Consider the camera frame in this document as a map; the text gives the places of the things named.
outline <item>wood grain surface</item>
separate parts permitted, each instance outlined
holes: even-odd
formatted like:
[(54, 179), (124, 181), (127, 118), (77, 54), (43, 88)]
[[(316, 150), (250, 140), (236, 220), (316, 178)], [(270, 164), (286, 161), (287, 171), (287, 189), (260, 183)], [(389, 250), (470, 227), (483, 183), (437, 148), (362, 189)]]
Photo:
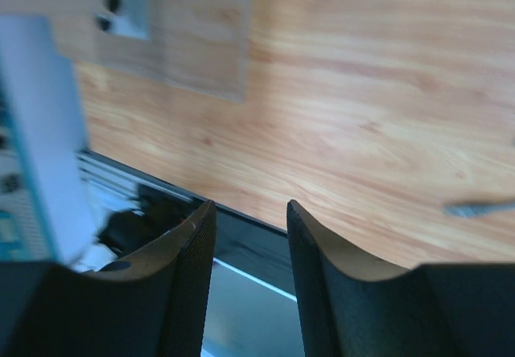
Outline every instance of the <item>wood grain surface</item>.
[[(123, 0), (121, 10), (137, 4), (133, 1)], [(58, 51), (73, 60), (243, 101), (250, 0), (148, 0), (147, 4), (150, 41), (105, 33), (92, 15), (61, 15), (51, 19)]]
[(244, 104), (76, 66), (96, 152), (286, 226), (297, 199), (372, 254), (514, 261), (515, 0), (253, 0)]

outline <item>screwdriver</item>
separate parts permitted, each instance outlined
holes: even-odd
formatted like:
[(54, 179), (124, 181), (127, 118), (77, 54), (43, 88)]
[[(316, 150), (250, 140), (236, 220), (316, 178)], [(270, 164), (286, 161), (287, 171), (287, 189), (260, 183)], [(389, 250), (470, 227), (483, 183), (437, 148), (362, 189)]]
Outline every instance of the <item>screwdriver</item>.
[(443, 208), (446, 215), (459, 218), (476, 218), (493, 212), (515, 210), (515, 201), (507, 203), (460, 203), (449, 204)]

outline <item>wooden table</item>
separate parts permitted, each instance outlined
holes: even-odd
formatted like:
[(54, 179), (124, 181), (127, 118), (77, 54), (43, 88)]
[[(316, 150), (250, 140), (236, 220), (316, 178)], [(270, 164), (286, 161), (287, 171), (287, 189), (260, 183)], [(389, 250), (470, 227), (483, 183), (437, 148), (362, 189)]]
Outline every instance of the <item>wooden table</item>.
[(388, 261), (513, 261), (515, 0), (253, 0), (245, 103), (77, 63), (91, 148)]

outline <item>white strip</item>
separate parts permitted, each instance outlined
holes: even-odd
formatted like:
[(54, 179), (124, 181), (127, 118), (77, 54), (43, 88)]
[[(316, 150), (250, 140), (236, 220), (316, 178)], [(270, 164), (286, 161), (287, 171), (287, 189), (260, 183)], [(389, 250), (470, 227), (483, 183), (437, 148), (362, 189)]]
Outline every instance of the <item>white strip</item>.
[(215, 263), (219, 264), (220, 266), (224, 266), (225, 268), (227, 268), (227, 269), (229, 269), (231, 271), (234, 271), (235, 273), (238, 273), (238, 274), (242, 275), (243, 277), (249, 278), (251, 281), (254, 281), (254, 282), (258, 283), (261, 286), (265, 286), (267, 289), (270, 289), (270, 290), (274, 291), (275, 293), (281, 294), (283, 297), (289, 298), (292, 301), (297, 302), (297, 297), (295, 295), (292, 295), (290, 293), (287, 293), (286, 291), (278, 289), (277, 287), (271, 285), (270, 283), (266, 283), (266, 282), (262, 281), (261, 279), (253, 277), (252, 275), (247, 274), (246, 272), (241, 271), (240, 269), (237, 269), (236, 267), (233, 267), (231, 265), (228, 265), (227, 263), (225, 263), (223, 261), (220, 261), (220, 260), (218, 260), (216, 258), (214, 258), (213, 261)]

